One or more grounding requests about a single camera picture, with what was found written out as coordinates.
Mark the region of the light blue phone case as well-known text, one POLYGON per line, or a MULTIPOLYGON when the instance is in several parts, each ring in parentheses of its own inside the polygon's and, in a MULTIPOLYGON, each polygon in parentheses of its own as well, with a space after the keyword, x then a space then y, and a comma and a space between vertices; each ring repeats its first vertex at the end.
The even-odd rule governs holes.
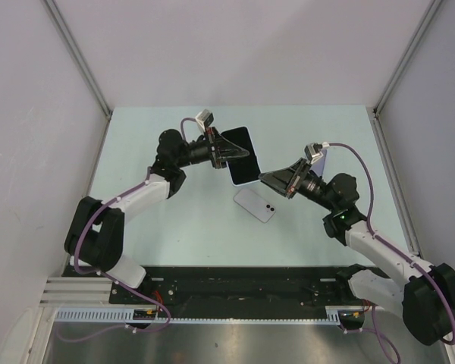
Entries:
POLYGON ((235 159, 227 164, 232 184, 238 187, 258 181, 261 170, 248 128, 237 127, 226 130, 221 135, 249 152, 248 156, 235 159))

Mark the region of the lilac smartphone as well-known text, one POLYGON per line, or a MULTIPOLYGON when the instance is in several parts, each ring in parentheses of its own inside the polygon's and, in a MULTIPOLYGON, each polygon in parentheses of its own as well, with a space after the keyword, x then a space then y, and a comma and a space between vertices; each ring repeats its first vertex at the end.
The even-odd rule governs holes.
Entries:
POLYGON ((276 213, 276 208, 251 189, 242 189, 234 201, 262 223, 267 223, 276 213))

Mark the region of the lilac phone case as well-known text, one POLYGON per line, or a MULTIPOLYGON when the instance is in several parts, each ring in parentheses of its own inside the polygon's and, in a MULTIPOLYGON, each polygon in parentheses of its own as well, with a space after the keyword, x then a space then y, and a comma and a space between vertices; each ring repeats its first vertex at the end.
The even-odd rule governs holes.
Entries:
POLYGON ((315 175, 318 177, 323 176, 326 157, 327 157, 327 150, 324 149, 324 150, 322 150, 322 157, 317 162, 315 162, 311 167, 311 171, 313 171, 315 173, 315 175))

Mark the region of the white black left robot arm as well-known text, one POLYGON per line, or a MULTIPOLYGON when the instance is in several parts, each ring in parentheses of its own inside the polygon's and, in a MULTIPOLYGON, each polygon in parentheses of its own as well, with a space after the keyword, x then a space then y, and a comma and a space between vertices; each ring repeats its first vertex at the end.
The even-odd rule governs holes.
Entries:
POLYGON ((249 151, 227 140, 214 127, 188 143, 180 131, 169 129, 160 134, 155 161, 146 177, 129 190, 108 201, 82 198, 77 206, 64 243, 80 275, 95 273, 126 285, 126 294, 136 303, 152 295, 147 272, 124 254, 125 225, 158 202, 174 196, 187 176, 184 168, 210 162, 215 169, 249 156, 249 151))

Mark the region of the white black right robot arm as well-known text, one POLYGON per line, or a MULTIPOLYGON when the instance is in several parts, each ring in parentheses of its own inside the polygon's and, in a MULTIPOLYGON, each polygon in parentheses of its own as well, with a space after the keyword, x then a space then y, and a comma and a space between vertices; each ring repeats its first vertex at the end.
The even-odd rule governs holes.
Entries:
POLYGON ((370 225, 356 207, 356 178, 336 174, 328 183, 301 158, 288 168, 260 174, 260 181, 290 199, 297 194, 329 211, 323 219, 326 234, 362 254, 384 272, 380 277, 360 265, 341 273, 334 286, 343 304, 365 299, 403 320, 421 344, 455 344, 455 270, 405 253, 370 225))

